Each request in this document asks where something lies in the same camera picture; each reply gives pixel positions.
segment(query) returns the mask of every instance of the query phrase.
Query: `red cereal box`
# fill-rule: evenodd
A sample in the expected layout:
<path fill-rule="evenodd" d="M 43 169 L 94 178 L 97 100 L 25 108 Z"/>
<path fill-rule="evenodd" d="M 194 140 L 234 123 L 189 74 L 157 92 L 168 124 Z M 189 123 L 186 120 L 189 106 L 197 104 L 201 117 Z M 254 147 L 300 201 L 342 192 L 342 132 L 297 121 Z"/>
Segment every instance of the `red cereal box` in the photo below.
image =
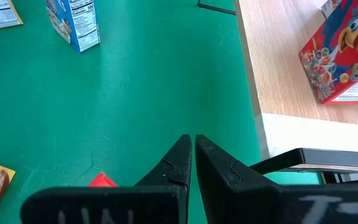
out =
<path fill-rule="evenodd" d="M 321 103 L 358 104 L 358 0 L 342 0 L 299 56 Z"/>

